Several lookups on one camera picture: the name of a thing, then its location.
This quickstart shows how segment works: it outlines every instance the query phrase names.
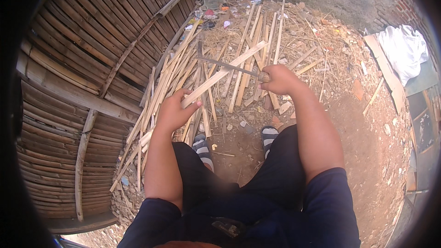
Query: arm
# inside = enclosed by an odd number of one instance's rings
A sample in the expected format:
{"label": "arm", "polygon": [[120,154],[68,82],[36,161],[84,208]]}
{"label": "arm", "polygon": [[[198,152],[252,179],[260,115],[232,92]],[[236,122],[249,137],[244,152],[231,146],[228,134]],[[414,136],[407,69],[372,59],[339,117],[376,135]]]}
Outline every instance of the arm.
{"label": "arm", "polygon": [[299,135],[300,160],[306,183],[321,172],[345,167],[340,137],[315,94],[284,65],[270,65],[262,70],[271,80],[260,89],[291,96],[295,106]]}
{"label": "arm", "polygon": [[190,90],[180,89],[162,103],[147,152],[144,176],[146,198],[169,201],[180,210],[182,210],[182,179],[172,146],[172,134],[202,105],[198,101],[182,109],[181,98],[184,94],[190,93]]}

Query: bamboo wall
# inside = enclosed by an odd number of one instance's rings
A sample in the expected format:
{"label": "bamboo wall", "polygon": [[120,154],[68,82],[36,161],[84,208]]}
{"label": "bamboo wall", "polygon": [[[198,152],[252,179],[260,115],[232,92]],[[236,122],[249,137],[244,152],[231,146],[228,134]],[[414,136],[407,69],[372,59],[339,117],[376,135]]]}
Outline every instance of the bamboo wall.
{"label": "bamboo wall", "polygon": [[148,76],[195,0],[181,0],[159,18],[124,60],[107,95],[98,94],[126,48],[169,1],[47,0],[31,21],[17,64],[24,100],[17,152],[43,217],[77,217],[75,161],[91,106],[104,113],[96,109],[86,150],[83,211],[85,217],[109,211],[116,159],[141,113]]}

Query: wooden knife handle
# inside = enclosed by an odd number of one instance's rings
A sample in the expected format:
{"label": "wooden knife handle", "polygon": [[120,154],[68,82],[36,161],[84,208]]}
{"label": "wooden knife handle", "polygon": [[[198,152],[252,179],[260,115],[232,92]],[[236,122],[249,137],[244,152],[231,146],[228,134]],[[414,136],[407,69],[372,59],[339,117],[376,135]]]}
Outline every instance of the wooden knife handle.
{"label": "wooden knife handle", "polygon": [[259,74],[258,81],[261,81],[262,83],[269,82],[269,74],[266,72],[261,71]]}

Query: dark shirt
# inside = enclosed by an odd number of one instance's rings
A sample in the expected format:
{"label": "dark shirt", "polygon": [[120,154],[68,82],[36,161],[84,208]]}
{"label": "dark shirt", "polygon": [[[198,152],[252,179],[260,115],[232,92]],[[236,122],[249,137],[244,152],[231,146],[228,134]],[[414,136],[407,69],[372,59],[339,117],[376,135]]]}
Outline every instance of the dark shirt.
{"label": "dark shirt", "polygon": [[306,186],[302,211],[267,198],[235,194],[213,198],[181,216],[161,199],[146,199],[118,248],[154,247],[171,240],[221,247],[359,247],[346,171],[333,168]]}

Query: knife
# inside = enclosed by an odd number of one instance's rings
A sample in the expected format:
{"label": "knife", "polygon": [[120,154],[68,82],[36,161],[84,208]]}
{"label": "knife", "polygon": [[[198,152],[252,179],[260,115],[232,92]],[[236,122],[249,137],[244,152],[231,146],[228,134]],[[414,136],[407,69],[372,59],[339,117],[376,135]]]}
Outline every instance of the knife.
{"label": "knife", "polygon": [[227,68],[230,68],[230,69],[234,69],[234,70],[237,70],[237,71],[240,71],[240,72],[243,72],[243,73],[255,76],[258,81],[261,81],[261,82],[264,82],[264,83],[269,82],[269,74],[266,73],[266,72],[263,72],[263,71],[260,72],[260,74],[257,74],[257,73],[248,71],[246,69],[242,69],[240,67],[237,67],[237,66],[234,66],[234,65],[230,65],[228,63],[220,62],[220,61],[217,61],[217,60],[214,60],[214,59],[204,58],[204,57],[196,57],[196,58],[200,59],[200,60],[203,60],[203,61],[206,61],[206,62],[214,63],[214,64],[217,64],[217,65],[221,65],[223,67],[227,67]]}

